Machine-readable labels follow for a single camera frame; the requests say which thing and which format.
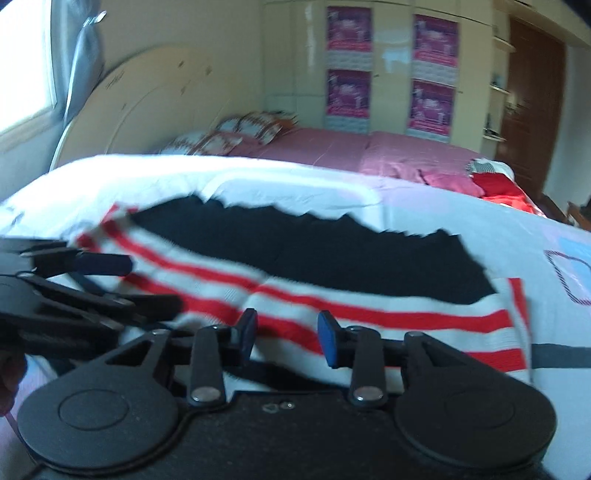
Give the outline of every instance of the shelf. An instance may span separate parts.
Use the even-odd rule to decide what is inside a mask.
[[[509,95],[509,92],[507,92],[507,90],[503,90],[502,88],[499,88],[495,85],[491,85],[491,89],[493,89],[496,92],[502,93],[503,95]]]
[[[494,37],[494,39],[495,39],[495,47],[498,48],[499,50],[507,51],[509,53],[513,53],[515,51],[515,47],[513,45],[511,45],[509,42],[507,42],[506,40],[503,40],[502,38],[499,38],[499,37]]]
[[[504,142],[505,141],[505,139],[501,138],[501,137],[492,137],[492,136],[486,135],[486,134],[484,134],[482,136],[484,137],[485,140],[491,140],[493,142]]]

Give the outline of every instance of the headboard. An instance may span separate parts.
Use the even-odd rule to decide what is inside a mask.
[[[154,48],[120,65],[94,89],[64,131],[51,170],[93,155],[150,153],[178,135],[260,107],[252,89],[216,72],[204,51]]]

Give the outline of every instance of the sunlight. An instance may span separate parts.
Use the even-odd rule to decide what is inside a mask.
[[[13,0],[0,12],[0,132],[53,106],[50,0]]]

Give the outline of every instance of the poster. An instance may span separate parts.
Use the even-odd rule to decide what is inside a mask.
[[[372,11],[361,7],[328,7],[328,68],[373,69]]]
[[[448,85],[413,80],[407,135],[449,142],[455,91]]]
[[[458,24],[414,16],[413,78],[454,86],[457,83]]]
[[[367,133],[371,73],[329,70],[327,77],[326,128]]]

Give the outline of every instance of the hand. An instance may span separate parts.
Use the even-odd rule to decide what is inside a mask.
[[[0,352],[0,417],[12,410],[18,386],[27,373],[27,360],[18,353]]]

